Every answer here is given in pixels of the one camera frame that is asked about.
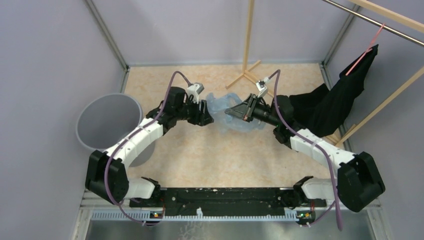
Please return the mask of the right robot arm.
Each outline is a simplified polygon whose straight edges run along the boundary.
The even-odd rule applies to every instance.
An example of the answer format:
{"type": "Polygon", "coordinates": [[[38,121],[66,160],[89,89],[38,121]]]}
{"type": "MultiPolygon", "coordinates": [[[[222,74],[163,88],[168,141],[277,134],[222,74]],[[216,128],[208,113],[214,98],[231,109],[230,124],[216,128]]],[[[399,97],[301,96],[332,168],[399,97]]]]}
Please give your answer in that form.
{"type": "Polygon", "coordinates": [[[303,153],[328,168],[327,179],[306,177],[293,192],[299,206],[312,200],[335,201],[353,212],[360,212],[386,191],[374,158],[367,152],[353,153],[316,136],[294,120],[294,108],[288,96],[277,95],[271,104],[250,94],[243,102],[227,108],[225,114],[252,122],[258,120],[274,126],[277,141],[303,153]]]}

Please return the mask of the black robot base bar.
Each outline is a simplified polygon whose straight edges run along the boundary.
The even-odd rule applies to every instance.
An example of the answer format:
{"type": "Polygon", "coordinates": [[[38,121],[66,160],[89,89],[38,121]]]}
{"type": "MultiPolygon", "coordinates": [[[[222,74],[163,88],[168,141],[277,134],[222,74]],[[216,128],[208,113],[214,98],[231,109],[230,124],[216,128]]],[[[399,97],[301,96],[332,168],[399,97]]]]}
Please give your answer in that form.
{"type": "Polygon", "coordinates": [[[194,216],[200,209],[206,217],[283,216],[288,210],[326,207],[323,199],[307,199],[292,187],[169,187],[154,191],[149,199],[129,202],[131,208],[158,208],[167,217],[194,216]]]}

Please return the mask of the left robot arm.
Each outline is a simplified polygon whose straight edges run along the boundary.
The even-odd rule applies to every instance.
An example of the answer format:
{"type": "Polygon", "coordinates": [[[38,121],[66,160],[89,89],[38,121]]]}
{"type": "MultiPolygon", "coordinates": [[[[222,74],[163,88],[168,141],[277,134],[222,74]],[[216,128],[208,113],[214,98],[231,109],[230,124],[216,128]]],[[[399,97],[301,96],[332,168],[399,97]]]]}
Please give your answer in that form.
{"type": "Polygon", "coordinates": [[[91,153],[85,188],[114,205],[124,199],[141,199],[149,207],[156,206],[161,198],[159,184],[147,177],[128,178],[127,171],[147,147],[175,127],[178,121],[201,127],[214,122],[207,101],[200,99],[203,90],[204,86],[198,82],[187,89],[170,87],[160,105],[149,111],[141,123],[115,146],[91,153]]]}

